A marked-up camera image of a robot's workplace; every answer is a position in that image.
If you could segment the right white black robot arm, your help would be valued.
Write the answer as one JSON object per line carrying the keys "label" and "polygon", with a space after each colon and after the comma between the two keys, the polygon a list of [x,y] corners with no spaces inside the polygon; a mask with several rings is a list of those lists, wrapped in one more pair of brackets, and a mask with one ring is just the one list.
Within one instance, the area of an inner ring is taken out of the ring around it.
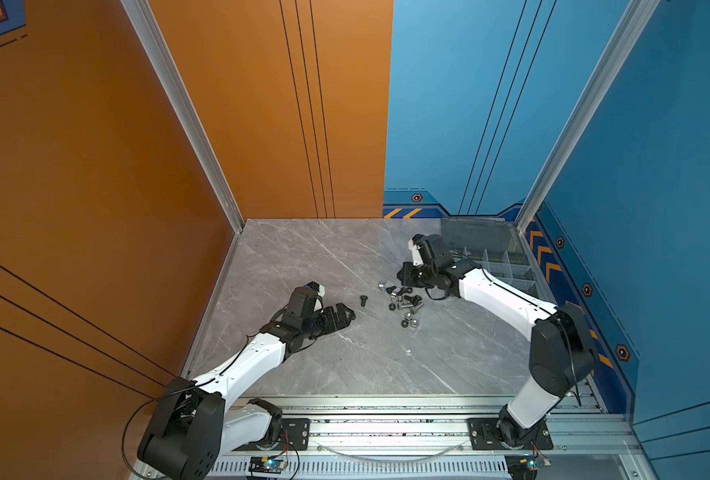
{"label": "right white black robot arm", "polygon": [[529,342],[529,378],[499,413],[494,437],[509,448],[531,445],[547,415],[599,363],[583,310],[540,300],[498,279],[480,263],[455,258],[438,234],[416,234],[412,259],[397,273],[401,285],[439,289],[493,313]]}

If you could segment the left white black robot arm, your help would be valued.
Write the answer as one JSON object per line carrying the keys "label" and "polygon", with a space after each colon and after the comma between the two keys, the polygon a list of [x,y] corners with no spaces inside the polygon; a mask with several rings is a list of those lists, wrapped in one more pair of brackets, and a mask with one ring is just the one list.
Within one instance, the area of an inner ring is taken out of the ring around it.
{"label": "left white black robot arm", "polygon": [[155,409],[137,448],[139,461],[163,479],[203,479],[220,454],[244,447],[264,451],[259,471],[280,472],[301,442],[283,425],[281,407],[254,398],[240,409],[235,402],[265,374],[321,337],[348,328],[355,311],[344,303],[326,306],[316,282],[296,288],[237,354],[189,380],[173,379],[151,403]]}

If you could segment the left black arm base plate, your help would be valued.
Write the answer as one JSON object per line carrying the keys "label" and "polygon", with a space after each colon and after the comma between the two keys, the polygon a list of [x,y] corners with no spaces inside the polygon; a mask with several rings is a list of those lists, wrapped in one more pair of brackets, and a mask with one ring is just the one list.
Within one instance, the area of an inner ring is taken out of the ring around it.
{"label": "left black arm base plate", "polygon": [[249,442],[237,451],[283,450],[286,441],[292,451],[306,451],[310,440],[311,420],[309,418],[286,418],[272,420],[269,430],[257,442]]}

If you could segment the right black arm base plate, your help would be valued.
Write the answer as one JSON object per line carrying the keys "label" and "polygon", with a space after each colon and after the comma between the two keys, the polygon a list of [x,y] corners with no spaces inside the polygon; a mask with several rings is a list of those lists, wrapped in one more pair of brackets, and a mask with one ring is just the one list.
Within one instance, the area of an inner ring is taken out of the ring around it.
{"label": "right black arm base plate", "polygon": [[470,418],[466,421],[474,450],[552,450],[554,443],[546,421],[524,429],[517,422],[500,418]]}

